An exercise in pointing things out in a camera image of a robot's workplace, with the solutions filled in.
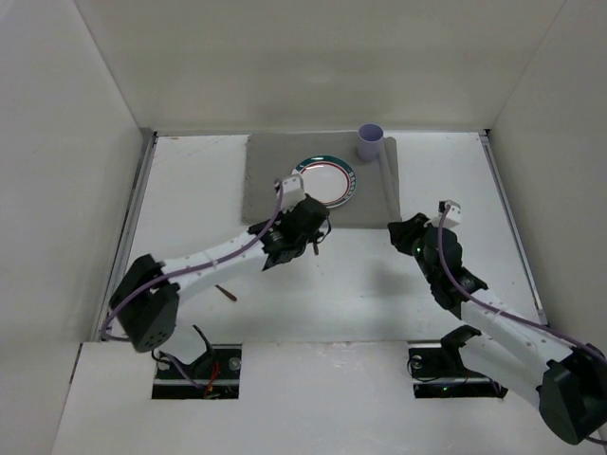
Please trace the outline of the grey cloth placemat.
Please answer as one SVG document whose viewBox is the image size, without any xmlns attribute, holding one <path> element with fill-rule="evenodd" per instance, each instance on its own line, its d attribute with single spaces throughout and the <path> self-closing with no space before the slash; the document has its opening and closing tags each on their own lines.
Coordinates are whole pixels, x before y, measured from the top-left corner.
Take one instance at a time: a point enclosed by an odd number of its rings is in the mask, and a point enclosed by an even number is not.
<svg viewBox="0 0 607 455">
<path fill-rule="evenodd" d="M 397 143 L 384 139 L 384 150 L 372 161 L 358 156 L 355 132 L 271 134 L 248 137 L 241 222 L 266 220 L 274 208 L 273 181 L 295 172 L 314 157 L 338 158 L 354 172 L 356 188 L 344 204 L 331 210 L 335 228 L 384 229 L 401 219 Z"/>
</svg>

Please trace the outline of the white plate with green rim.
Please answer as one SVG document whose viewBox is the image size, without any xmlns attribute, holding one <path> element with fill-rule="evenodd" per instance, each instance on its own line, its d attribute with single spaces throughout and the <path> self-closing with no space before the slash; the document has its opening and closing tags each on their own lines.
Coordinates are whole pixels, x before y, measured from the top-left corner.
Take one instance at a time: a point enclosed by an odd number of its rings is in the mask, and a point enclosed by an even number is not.
<svg viewBox="0 0 607 455">
<path fill-rule="evenodd" d="M 304 192 L 328 209 L 347 203 L 357 188 L 355 171 L 336 156 L 310 156 L 298 163 L 293 172 L 302 178 Z"/>
</svg>

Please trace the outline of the brown wooden spoon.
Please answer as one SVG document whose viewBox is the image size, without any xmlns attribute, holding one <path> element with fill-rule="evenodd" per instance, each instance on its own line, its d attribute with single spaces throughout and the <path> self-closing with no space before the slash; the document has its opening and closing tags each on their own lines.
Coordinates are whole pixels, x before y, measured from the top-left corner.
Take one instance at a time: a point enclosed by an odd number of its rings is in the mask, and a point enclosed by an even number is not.
<svg viewBox="0 0 607 455">
<path fill-rule="evenodd" d="M 221 292 L 225 297 L 227 297 L 230 301 L 232 302 L 237 302 L 238 299 L 237 297 L 232 294 L 230 291 L 228 291 L 227 289 L 225 289 L 224 287 L 220 286 L 220 285 L 216 285 L 215 288 Z"/>
</svg>

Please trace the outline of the purple plastic cup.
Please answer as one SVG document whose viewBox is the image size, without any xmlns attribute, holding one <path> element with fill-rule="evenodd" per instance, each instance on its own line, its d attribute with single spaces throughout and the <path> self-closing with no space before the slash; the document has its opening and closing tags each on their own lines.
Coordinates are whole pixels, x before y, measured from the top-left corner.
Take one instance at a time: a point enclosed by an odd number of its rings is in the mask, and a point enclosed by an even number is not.
<svg viewBox="0 0 607 455">
<path fill-rule="evenodd" d="M 363 124 L 358 129 L 358 141 L 359 158 L 365 162 L 373 161 L 384 150 L 383 129 L 374 123 Z"/>
</svg>

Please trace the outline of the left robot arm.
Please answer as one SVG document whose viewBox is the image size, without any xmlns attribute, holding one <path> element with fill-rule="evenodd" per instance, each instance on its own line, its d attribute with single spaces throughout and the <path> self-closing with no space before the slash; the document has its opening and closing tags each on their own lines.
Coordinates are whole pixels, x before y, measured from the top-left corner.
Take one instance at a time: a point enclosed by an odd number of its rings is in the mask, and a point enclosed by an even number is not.
<svg viewBox="0 0 607 455">
<path fill-rule="evenodd" d="M 116 320 L 124 340 L 139 353 L 152 352 L 189 369 L 208 363 L 208 339 L 196 324 L 178 317 L 186 300 L 240 276 L 287 264 L 330 230 L 328 208 L 307 195 L 293 208 L 276 209 L 267 221 L 219 246 L 164 261 L 140 256 L 110 299 L 101 335 L 109 339 L 108 328 Z"/>
</svg>

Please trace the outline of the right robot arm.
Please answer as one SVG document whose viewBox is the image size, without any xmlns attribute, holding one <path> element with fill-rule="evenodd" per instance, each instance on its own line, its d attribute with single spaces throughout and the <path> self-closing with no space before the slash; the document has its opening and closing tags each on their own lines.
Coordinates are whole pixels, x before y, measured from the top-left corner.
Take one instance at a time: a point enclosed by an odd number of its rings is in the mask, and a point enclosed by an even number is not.
<svg viewBox="0 0 607 455">
<path fill-rule="evenodd" d="M 528 320 L 468 271 L 453 232 L 460 210 L 441 206 L 388 226 L 391 245 L 415 259 L 435 302 L 461 321 L 441 345 L 457 367 L 518 394 L 562 441 L 595 443 L 606 424 L 606 357 L 545 325 Z"/>
</svg>

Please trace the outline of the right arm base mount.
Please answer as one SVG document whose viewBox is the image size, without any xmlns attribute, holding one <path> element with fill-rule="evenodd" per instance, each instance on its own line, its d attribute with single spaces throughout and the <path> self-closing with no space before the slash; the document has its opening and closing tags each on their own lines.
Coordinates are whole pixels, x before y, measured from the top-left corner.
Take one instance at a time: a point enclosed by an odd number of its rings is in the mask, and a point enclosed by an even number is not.
<svg viewBox="0 0 607 455">
<path fill-rule="evenodd" d="M 464 366 L 459 350 L 481 332 L 468 325 L 451 331 L 438 342 L 411 344 L 407 371 L 417 399 L 503 399 L 508 389 Z"/>
</svg>

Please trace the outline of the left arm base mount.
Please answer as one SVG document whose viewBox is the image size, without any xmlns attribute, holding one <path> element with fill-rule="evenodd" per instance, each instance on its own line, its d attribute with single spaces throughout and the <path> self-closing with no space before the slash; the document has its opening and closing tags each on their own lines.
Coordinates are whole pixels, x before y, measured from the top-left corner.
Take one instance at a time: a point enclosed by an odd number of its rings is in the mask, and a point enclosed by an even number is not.
<svg viewBox="0 0 607 455">
<path fill-rule="evenodd" d="M 231 400 L 239 397 L 240 344 L 213 344 L 196 326 L 179 327 L 164 347 L 151 353 L 156 363 L 154 400 Z"/>
</svg>

